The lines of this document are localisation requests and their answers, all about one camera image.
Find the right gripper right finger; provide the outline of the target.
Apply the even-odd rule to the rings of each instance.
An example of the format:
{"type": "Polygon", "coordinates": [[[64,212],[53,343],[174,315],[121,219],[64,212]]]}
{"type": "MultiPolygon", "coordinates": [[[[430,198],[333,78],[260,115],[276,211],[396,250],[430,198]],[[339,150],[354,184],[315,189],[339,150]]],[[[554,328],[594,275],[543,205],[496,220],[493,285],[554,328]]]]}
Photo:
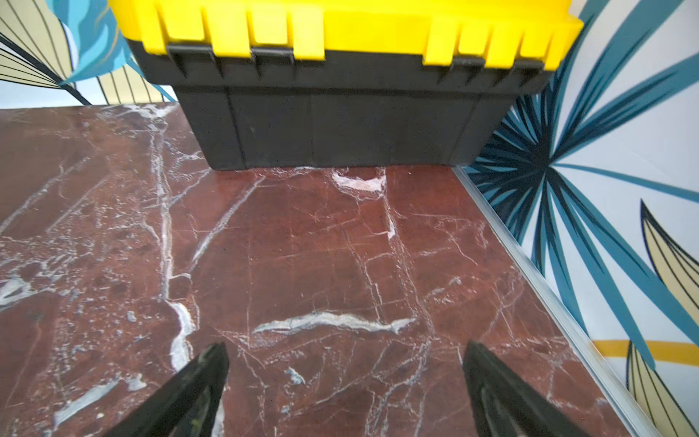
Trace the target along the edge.
{"type": "Polygon", "coordinates": [[[586,436],[480,342],[469,342],[462,369],[480,436],[586,436]]]}

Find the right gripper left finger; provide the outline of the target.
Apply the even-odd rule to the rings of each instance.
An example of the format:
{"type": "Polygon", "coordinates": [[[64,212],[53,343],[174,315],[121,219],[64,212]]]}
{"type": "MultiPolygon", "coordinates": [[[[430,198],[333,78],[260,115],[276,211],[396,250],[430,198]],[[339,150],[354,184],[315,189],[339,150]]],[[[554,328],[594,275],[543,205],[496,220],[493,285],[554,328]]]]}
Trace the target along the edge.
{"type": "Polygon", "coordinates": [[[211,436],[229,372],[225,344],[213,343],[107,436],[211,436]]]}

